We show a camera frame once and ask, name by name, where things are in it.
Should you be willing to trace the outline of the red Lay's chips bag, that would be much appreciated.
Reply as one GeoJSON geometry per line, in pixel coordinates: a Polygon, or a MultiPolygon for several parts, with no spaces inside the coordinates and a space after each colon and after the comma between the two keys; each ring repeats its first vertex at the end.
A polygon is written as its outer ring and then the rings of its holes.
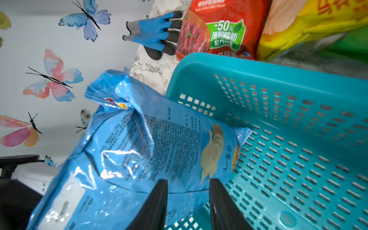
{"type": "Polygon", "coordinates": [[[192,1],[177,43],[176,58],[196,53],[254,60],[269,0],[192,1]]]}

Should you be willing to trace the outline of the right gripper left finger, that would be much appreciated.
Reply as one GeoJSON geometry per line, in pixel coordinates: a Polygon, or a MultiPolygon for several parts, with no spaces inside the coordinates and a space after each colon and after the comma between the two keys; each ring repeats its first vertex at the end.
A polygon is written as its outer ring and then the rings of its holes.
{"type": "Polygon", "coordinates": [[[160,179],[126,230],[164,230],[167,201],[168,183],[160,179]]]}

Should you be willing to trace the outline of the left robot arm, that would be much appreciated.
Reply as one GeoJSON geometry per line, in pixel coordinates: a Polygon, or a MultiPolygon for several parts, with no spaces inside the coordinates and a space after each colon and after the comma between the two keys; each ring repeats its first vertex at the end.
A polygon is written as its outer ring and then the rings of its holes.
{"type": "Polygon", "coordinates": [[[57,164],[46,156],[1,157],[1,229],[25,230],[31,214],[57,175],[57,164]]]}

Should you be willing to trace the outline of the dark blue chips bag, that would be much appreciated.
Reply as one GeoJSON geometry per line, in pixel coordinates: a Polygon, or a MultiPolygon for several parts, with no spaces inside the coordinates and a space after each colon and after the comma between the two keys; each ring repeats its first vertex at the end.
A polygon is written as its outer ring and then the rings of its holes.
{"type": "Polygon", "coordinates": [[[168,182],[165,223],[189,217],[208,202],[211,178],[230,179],[251,135],[121,71],[104,72],[85,97],[99,107],[29,230],[124,230],[161,179],[168,182]]]}

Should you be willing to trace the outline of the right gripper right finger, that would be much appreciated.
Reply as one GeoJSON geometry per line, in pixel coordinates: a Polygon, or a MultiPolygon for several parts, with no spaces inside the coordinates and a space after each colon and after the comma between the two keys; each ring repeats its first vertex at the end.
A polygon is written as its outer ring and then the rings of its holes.
{"type": "Polygon", "coordinates": [[[209,204],[213,230],[253,230],[217,178],[210,179],[209,204]]]}

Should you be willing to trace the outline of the green Lay's chips bag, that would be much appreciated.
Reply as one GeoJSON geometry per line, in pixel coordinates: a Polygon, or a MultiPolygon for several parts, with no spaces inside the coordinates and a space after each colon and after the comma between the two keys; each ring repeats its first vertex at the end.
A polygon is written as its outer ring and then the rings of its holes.
{"type": "Polygon", "coordinates": [[[317,51],[317,54],[330,58],[349,58],[368,64],[368,26],[348,32],[327,48],[317,51]]]}

